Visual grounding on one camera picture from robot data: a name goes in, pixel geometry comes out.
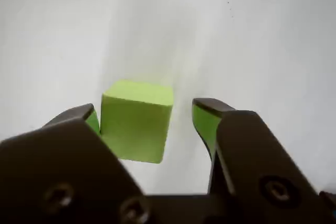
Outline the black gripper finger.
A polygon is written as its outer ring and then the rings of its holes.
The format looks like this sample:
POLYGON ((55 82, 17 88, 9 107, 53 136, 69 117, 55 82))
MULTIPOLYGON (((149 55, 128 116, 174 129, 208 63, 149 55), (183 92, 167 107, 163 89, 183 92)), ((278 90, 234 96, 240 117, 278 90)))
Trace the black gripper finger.
POLYGON ((1 223, 152 223, 146 197, 82 118, 1 142, 1 223))
POLYGON ((254 111, 214 98, 192 101, 193 125, 209 153, 208 193, 237 223, 335 223, 335 216, 254 111))

